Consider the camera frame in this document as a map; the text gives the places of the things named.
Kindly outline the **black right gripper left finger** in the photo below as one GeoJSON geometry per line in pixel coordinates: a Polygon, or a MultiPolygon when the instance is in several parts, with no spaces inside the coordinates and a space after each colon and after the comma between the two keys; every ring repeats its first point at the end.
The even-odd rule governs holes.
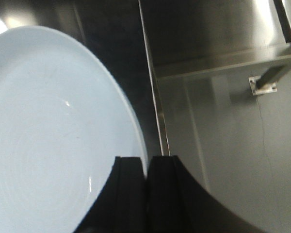
{"type": "Polygon", "coordinates": [[[146,181],[139,157],[116,157],[112,171],[76,233],[144,233],[146,181]]]}

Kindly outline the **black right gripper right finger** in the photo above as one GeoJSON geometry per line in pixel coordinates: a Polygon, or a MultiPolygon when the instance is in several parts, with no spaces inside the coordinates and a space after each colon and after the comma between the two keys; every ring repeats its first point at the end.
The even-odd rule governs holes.
{"type": "Polygon", "coordinates": [[[155,156],[147,174],[151,233],[260,233],[222,205],[177,156],[155,156]]]}

